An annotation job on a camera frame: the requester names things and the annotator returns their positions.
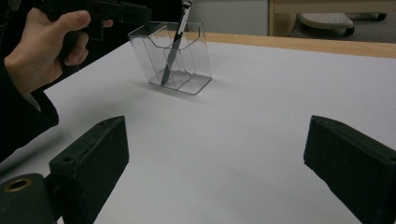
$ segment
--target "acrylic box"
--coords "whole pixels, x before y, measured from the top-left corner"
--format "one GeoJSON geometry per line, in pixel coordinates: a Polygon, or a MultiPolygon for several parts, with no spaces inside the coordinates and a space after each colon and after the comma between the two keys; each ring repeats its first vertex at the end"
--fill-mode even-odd
{"type": "Polygon", "coordinates": [[[148,83],[197,94],[212,79],[201,23],[188,22],[173,41],[176,22],[152,22],[128,34],[148,83]]]}

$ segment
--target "marker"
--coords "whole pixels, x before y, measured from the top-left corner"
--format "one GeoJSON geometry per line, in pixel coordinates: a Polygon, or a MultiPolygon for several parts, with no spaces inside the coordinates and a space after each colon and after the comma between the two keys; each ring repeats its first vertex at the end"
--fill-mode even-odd
{"type": "Polygon", "coordinates": [[[177,31],[175,33],[175,37],[173,41],[174,45],[172,45],[171,52],[169,53],[168,56],[168,63],[166,64],[165,71],[163,71],[163,80],[161,81],[162,85],[168,81],[170,74],[170,67],[168,66],[168,64],[172,65],[172,63],[176,58],[178,46],[180,45],[180,41],[178,40],[181,39],[181,37],[183,36],[184,29],[186,28],[187,18],[189,17],[190,14],[191,5],[192,5],[192,0],[183,3],[182,13],[177,25],[177,31]]]}

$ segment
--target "hand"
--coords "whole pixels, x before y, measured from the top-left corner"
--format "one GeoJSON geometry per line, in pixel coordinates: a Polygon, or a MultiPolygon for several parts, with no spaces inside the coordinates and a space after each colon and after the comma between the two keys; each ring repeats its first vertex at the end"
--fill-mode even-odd
{"type": "MultiPolygon", "coordinates": [[[[21,42],[5,58],[7,71],[21,95],[30,94],[62,74],[58,55],[64,36],[70,31],[87,27],[90,21],[87,11],[70,12],[52,22],[39,9],[30,10],[21,42]]],[[[112,21],[104,21],[105,27],[111,25],[112,21]]],[[[76,45],[64,59],[66,65],[78,65],[85,60],[88,40],[87,34],[78,32],[76,45]]]]}

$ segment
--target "tabletop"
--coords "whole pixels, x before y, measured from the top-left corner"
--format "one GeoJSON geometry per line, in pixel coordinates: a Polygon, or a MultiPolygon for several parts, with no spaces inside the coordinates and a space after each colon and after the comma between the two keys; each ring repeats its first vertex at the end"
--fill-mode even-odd
{"type": "Polygon", "coordinates": [[[304,165],[309,121],[396,148],[395,59],[227,36],[207,34],[213,80],[195,96],[149,85],[129,43],[51,87],[60,124],[1,163],[0,181],[47,175],[91,126],[123,115],[131,160],[95,223],[359,223],[304,165]]]}

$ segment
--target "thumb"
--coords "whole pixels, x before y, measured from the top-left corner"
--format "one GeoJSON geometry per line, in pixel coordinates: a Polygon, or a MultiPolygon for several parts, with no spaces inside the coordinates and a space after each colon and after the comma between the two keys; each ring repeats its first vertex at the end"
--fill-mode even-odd
{"type": "Polygon", "coordinates": [[[52,24],[54,35],[60,35],[61,39],[70,32],[85,28],[90,24],[91,16],[88,11],[81,10],[63,14],[56,22],[52,24]]]}

